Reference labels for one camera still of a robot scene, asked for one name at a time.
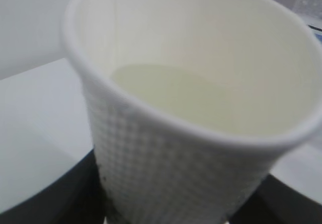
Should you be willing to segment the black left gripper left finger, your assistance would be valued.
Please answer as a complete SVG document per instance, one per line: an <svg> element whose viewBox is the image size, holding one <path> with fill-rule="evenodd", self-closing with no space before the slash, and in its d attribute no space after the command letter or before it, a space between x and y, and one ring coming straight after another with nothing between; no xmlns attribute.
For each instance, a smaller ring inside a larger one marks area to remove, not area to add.
<svg viewBox="0 0 322 224"><path fill-rule="evenodd" d="M93 152L46 189L1 213L1 223L103 223L104 219Z"/></svg>

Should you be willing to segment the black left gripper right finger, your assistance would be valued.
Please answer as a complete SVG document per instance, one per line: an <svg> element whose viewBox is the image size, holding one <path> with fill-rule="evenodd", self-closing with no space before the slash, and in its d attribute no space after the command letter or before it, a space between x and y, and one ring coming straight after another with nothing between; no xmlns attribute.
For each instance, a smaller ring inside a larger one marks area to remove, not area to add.
<svg viewBox="0 0 322 224"><path fill-rule="evenodd" d="M321 204L269 175L230 223L321 223Z"/></svg>

